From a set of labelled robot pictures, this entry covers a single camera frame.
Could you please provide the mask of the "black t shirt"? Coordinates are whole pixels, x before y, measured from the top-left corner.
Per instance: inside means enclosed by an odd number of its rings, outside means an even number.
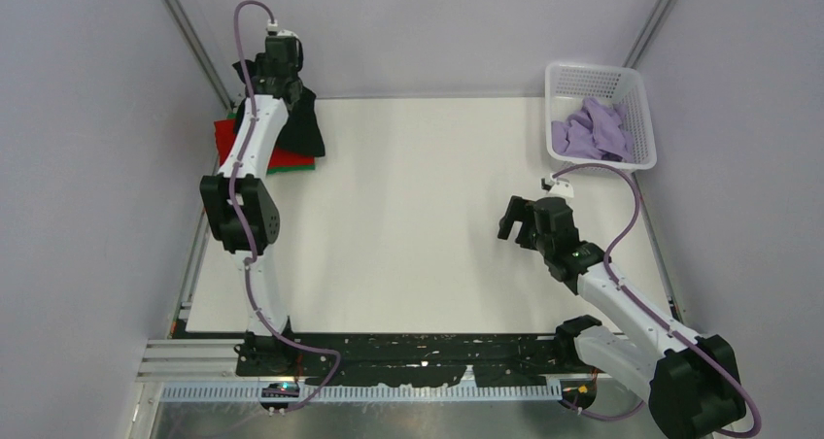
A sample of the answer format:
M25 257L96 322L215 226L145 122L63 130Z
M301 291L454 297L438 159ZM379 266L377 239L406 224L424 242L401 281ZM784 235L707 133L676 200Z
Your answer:
M317 95L299 77L303 61L299 60L284 76L267 74L263 70L262 53L257 55L255 61L245 59L245 65L252 78L255 95L283 99L287 106L289 117L275 147L296 154L324 157L326 146L315 111Z

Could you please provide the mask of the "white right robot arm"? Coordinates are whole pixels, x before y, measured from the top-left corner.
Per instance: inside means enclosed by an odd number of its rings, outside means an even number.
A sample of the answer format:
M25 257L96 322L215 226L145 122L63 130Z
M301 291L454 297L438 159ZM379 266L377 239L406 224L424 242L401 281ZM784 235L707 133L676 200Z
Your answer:
M738 364L721 336L702 336L665 315L631 286L596 244L583 241L561 197L509 199L498 238L538 252L550 275L598 308L623 332L578 317L556 329L555 359L567 371L585 365L611 376L648 408L668 438L701 438L741 420Z

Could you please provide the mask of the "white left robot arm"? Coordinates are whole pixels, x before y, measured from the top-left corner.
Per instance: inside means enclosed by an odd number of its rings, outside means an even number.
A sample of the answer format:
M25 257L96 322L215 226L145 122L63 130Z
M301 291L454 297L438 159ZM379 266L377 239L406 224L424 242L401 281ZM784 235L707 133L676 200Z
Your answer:
M239 62L246 82L244 112L234 144L218 172L199 191L213 237L231 255L244 283L249 322L239 355L260 359L276 375L290 373L298 350L285 336L290 317L270 284L280 213L264 183L276 141L303 89L302 44L291 31L270 31L255 67Z

